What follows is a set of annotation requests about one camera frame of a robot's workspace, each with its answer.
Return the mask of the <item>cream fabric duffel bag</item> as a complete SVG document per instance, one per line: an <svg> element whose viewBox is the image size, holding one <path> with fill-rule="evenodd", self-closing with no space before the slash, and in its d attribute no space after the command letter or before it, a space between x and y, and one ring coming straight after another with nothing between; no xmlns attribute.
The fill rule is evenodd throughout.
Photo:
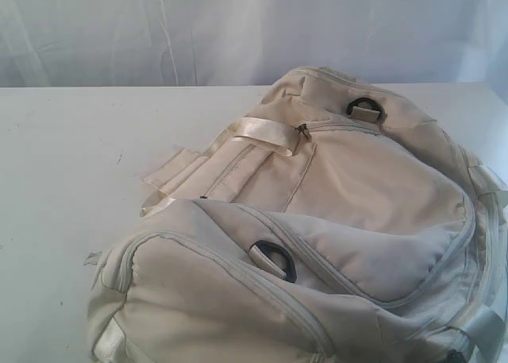
<svg viewBox="0 0 508 363"><path fill-rule="evenodd" d="M496 362L506 185L407 98L296 68L146 177L103 253L94 362Z"/></svg>

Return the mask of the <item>white backdrop curtain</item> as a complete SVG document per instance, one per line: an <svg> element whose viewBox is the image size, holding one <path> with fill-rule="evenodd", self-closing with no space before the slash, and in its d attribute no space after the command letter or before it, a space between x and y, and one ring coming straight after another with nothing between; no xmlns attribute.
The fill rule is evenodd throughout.
<svg viewBox="0 0 508 363"><path fill-rule="evenodd" d="M503 89L507 0L1 0L4 87L269 84L297 66Z"/></svg>

